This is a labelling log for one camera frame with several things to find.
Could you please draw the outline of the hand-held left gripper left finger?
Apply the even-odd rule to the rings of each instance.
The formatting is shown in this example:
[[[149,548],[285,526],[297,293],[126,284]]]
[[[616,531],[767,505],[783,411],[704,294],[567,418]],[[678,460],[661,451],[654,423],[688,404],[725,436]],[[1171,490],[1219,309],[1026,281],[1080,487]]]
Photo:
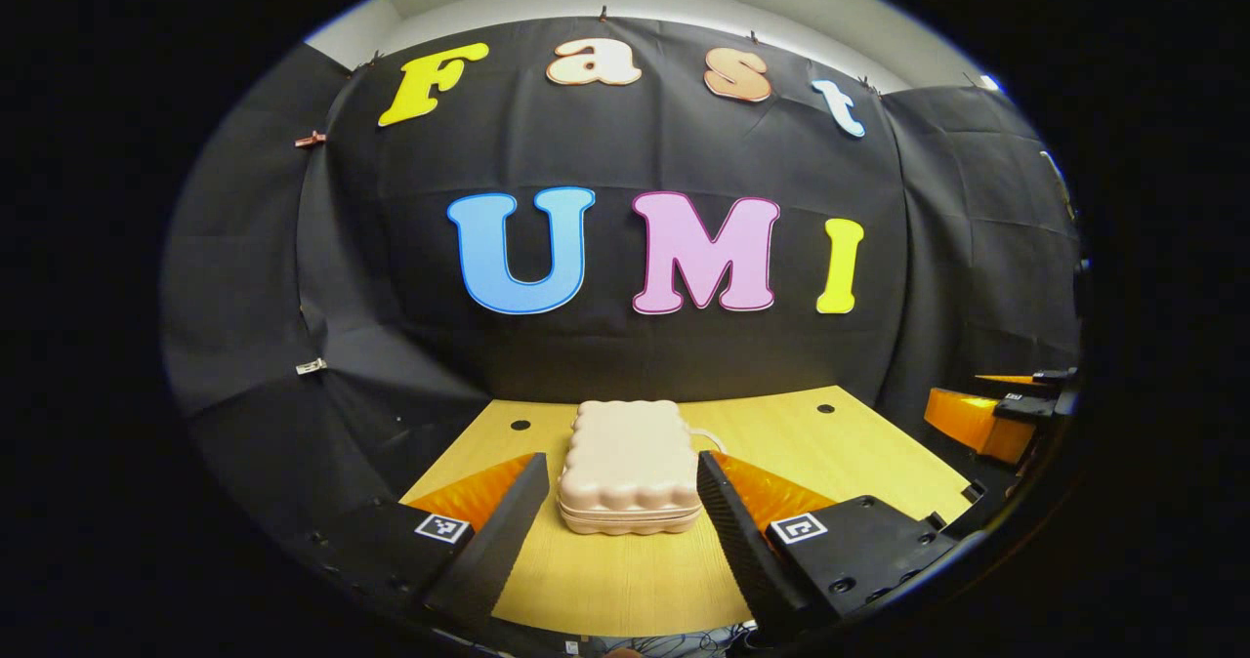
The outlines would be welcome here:
[[[375,612],[476,630],[548,493],[548,458],[528,453],[408,503],[368,500],[296,533],[292,552]]]

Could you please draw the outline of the black backdrop cloth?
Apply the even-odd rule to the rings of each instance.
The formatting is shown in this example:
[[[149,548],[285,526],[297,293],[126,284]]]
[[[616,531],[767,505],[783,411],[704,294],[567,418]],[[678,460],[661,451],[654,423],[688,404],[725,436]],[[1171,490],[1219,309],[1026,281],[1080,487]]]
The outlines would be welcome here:
[[[932,388],[1078,363],[1079,239],[1012,103],[874,95],[768,45],[772,93],[732,101],[715,49],[740,44],[548,19],[260,78],[161,286],[172,392],[238,503],[286,537],[396,498],[491,399],[841,387],[929,444]]]

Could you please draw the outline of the pink scalloped suitcase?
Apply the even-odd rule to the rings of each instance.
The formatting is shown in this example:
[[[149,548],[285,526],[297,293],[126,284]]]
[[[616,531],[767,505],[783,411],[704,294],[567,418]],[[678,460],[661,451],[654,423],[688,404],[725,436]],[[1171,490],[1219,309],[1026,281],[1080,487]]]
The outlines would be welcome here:
[[[671,400],[589,400],[578,405],[558,479],[562,523],[582,535],[682,534],[704,513],[696,438]]]

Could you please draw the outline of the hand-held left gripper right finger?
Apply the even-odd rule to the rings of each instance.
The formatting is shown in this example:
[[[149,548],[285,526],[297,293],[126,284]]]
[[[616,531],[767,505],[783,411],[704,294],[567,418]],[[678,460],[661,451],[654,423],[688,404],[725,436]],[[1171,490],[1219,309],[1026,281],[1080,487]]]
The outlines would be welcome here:
[[[858,620],[958,543],[938,513],[912,518],[875,495],[831,500],[722,452],[699,453],[696,488],[768,639]]]

